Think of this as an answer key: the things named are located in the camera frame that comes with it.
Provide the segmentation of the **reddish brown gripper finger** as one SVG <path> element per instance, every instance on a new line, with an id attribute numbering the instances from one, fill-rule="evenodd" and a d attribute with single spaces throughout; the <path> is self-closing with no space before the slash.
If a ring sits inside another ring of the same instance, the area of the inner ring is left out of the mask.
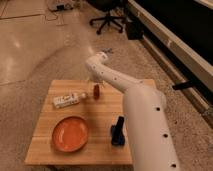
<path id="1" fill-rule="evenodd" d="M 94 88 L 93 88 L 93 97 L 95 100 L 98 100 L 99 97 L 100 97 L 100 87 L 98 84 L 94 85 Z"/>

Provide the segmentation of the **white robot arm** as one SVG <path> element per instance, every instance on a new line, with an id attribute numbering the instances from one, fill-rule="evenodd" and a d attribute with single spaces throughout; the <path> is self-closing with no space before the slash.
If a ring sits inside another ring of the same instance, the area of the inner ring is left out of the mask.
<path id="1" fill-rule="evenodd" d="M 165 95 L 141 79 L 106 66 L 98 52 L 85 62 L 87 69 L 123 93 L 123 113 L 134 171 L 182 171 L 164 114 Z"/>

